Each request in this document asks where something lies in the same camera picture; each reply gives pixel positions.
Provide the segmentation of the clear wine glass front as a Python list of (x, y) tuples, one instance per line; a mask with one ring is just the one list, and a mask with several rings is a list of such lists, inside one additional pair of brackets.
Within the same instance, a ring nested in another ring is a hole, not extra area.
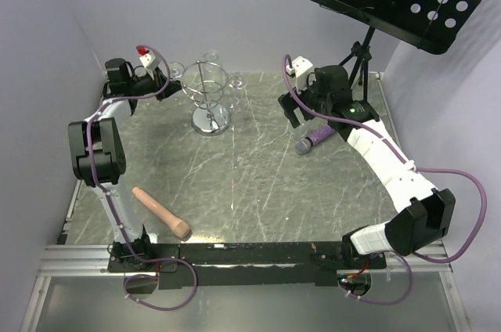
[(310, 131), (311, 122), (301, 121), (300, 124), (294, 128), (291, 123), (288, 124), (288, 131), (290, 139), (293, 141), (299, 141), (308, 135)]

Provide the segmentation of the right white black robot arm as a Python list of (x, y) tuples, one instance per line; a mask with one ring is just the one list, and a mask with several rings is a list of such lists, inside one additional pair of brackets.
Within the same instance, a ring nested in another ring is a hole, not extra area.
[(347, 244), (341, 250), (345, 265), (358, 268), (380, 251), (407, 256), (448, 233), (456, 198), (422, 175), (367, 101), (354, 99), (342, 66), (315, 68), (304, 59), (287, 60), (283, 77), (288, 91), (278, 101), (292, 127), (316, 117), (326, 120), (369, 165), (397, 211), (386, 222), (345, 235)]

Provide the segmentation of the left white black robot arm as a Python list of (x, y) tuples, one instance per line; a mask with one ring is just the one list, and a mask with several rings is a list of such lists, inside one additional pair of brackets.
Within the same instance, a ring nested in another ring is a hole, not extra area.
[(142, 76), (127, 60), (108, 60), (99, 108), (83, 121), (69, 123), (67, 132), (74, 175), (99, 198), (112, 226), (110, 255), (144, 271), (153, 264), (155, 253), (146, 228), (125, 197), (127, 161), (119, 126), (134, 114), (139, 100), (162, 101), (180, 91), (181, 85), (160, 69), (161, 57), (147, 52), (139, 60), (145, 71)]

